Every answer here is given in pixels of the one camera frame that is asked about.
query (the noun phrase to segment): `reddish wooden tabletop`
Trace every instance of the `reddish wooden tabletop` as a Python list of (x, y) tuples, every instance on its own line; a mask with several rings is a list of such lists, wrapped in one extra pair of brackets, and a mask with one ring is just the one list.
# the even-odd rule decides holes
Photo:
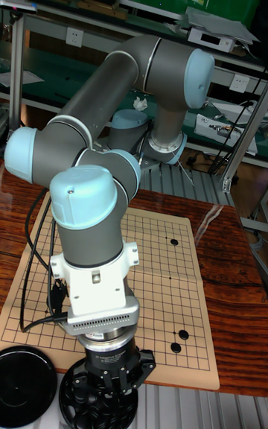
[[(25, 248), (24, 223), (40, 192), (0, 167), (0, 310)], [(188, 217), (193, 233), (208, 203), (139, 191), (130, 204)], [(31, 225), (39, 207), (33, 213)], [(197, 247), (214, 341), (220, 391), (268, 396), (268, 301), (240, 219), (225, 206)]]

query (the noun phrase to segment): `white paper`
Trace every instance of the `white paper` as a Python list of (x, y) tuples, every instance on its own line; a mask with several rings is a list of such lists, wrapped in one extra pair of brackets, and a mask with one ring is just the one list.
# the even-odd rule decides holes
[[(203, 115), (197, 115), (197, 122), (196, 122), (196, 127), (194, 129), (194, 132), (198, 135), (205, 136), (206, 138), (213, 139), (219, 143), (224, 143), (226, 140), (226, 137), (219, 136), (217, 133), (217, 130), (215, 130), (214, 128), (211, 128), (210, 125), (226, 126), (226, 123), (221, 123), (220, 121), (206, 118)], [(239, 131), (235, 131), (235, 130), (232, 131), (231, 136), (226, 142), (226, 146), (234, 146), (234, 144), (240, 138), (241, 134), (244, 131), (243, 128), (239, 128), (237, 126), (235, 127), (235, 129)], [(253, 138), (253, 140), (251, 141), (247, 152), (249, 154), (252, 154), (253, 156), (257, 154), (258, 149), (257, 149), (255, 138)]]
[(211, 34), (231, 36), (246, 43), (252, 43), (253, 40), (259, 41), (241, 22), (224, 19), (193, 7), (187, 7), (186, 13), (191, 25), (205, 28)]
[(143, 111), (144, 109), (148, 108), (147, 105), (147, 99), (141, 100), (139, 96), (135, 99), (133, 103), (133, 108), (137, 109), (138, 111)]
[[(37, 77), (34, 73), (31, 73), (31, 71), (23, 72), (23, 85), (28, 85), (29, 83), (38, 83), (40, 81), (44, 81), (44, 80), (42, 80), (42, 78)], [(10, 83), (11, 83), (10, 71), (8, 73), (0, 74), (0, 83), (6, 87), (10, 86)]]
[[(237, 120), (239, 114), (244, 108), (243, 104), (216, 103), (215, 101), (212, 101), (211, 104), (213, 104), (219, 112), (224, 114), (224, 116), (233, 123)], [(245, 108), (237, 124), (247, 124), (253, 110), (254, 107)]]

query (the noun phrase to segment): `white device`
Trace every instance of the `white device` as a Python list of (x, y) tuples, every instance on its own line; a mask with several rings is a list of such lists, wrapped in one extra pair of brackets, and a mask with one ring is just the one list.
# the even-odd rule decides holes
[(227, 53), (232, 51), (235, 46), (235, 39), (232, 39), (230, 36), (218, 36), (198, 27), (191, 28), (188, 41)]
[(36, 4), (14, 0), (0, 0), (0, 8), (20, 13), (37, 13)]

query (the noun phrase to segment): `robotic arm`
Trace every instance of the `robotic arm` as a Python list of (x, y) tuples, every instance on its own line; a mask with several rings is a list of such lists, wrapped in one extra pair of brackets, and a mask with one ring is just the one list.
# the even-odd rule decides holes
[(63, 248), (52, 257), (51, 268), (55, 279), (70, 286), (63, 327), (86, 349), (86, 359), (69, 370), (61, 392), (62, 411), (72, 427), (82, 427), (74, 419), (79, 404), (82, 412), (90, 406), (89, 392), (102, 402), (114, 394), (132, 398), (155, 367), (153, 353), (135, 347), (139, 305), (127, 273), (138, 264), (138, 248), (121, 235), (121, 218), (138, 190), (140, 167), (126, 151), (99, 153), (92, 142), (135, 86), (154, 94), (158, 104), (144, 154), (172, 162), (185, 113), (202, 106), (213, 68), (212, 56), (199, 49), (154, 36), (128, 40), (43, 131), (19, 128), (7, 143), (6, 169), (51, 192)]

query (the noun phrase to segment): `vent grille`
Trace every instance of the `vent grille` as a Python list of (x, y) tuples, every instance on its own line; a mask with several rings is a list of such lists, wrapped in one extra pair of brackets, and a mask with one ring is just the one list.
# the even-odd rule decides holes
[(91, 322), (75, 323), (73, 325), (73, 329), (74, 331), (78, 331), (87, 328), (96, 328), (99, 326), (114, 325), (115, 323), (123, 323), (129, 321), (130, 315), (120, 315), (119, 317), (100, 318), (99, 320), (92, 320)]

